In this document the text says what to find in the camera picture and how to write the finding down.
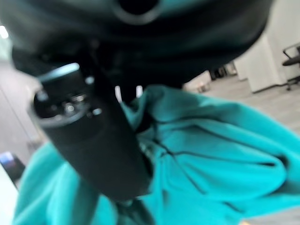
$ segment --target gray floor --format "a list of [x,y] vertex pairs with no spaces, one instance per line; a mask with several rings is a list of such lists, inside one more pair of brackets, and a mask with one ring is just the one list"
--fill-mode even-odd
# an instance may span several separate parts
[[[290,92],[286,87],[278,87],[252,94],[247,81],[229,77],[213,82],[211,87],[206,95],[253,106],[300,135],[300,86],[293,86]],[[300,208],[249,222],[251,225],[300,225]]]

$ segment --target black chair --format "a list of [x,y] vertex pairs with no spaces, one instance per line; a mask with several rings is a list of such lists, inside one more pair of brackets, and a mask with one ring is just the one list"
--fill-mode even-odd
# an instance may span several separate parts
[[[294,56],[294,57],[292,57],[291,55],[289,55],[289,54],[287,53],[288,50],[293,49],[293,48],[296,48],[296,49],[297,49],[297,52],[298,52],[298,55],[296,55],[296,56]],[[292,66],[292,65],[295,65],[295,64],[299,64],[299,66],[300,66],[300,43],[297,43],[297,44],[295,44],[295,45],[292,45],[292,46],[290,46],[290,47],[285,48],[285,49],[283,50],[283,53],[284,53],[284,55],[286,55],[286,56],[289,58],[288,60],[286,60],[286,61],[284,61],[284,62],[282,63],[282,65],[283,65],[284,67]],[[300,76],[294,78],[294,79],[291,80],[291,81],[288,80],[288,81],[287,81],[287,86],[288,86],[288,87],[287,87],[287,90],[291,90],[291,89],[292,89],[292,85],[293,85],[293,84],[298,84],[299,81],[300,81]]]

